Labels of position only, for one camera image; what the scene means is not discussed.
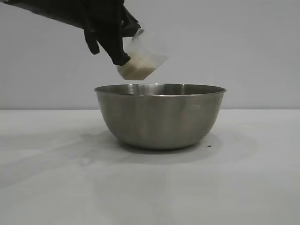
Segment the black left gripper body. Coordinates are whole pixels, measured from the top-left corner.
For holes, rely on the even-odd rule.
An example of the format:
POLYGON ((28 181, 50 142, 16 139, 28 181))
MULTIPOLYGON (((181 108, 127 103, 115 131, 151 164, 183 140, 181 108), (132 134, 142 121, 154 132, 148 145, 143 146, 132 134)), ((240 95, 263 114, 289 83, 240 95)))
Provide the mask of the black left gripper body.
POLYGON ((62 0, 64 23, 84 28, 122 28, 123 0, 62 0))

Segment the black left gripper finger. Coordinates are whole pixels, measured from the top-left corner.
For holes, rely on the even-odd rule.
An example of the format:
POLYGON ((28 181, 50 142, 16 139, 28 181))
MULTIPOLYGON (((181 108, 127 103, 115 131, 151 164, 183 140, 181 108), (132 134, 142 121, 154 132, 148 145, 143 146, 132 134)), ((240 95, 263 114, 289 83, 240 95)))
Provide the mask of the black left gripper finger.
POLYGON ((130 57, 124 52, 120 24, 97 23, 97 41, 114 65, 123 66, 130 61, 130 57))
POLYGON ((99 54, 100 49, 98 42, 95 36, 95 33, 92 30, 84 29, 84 37, 86 44, 93 55, 99 54))

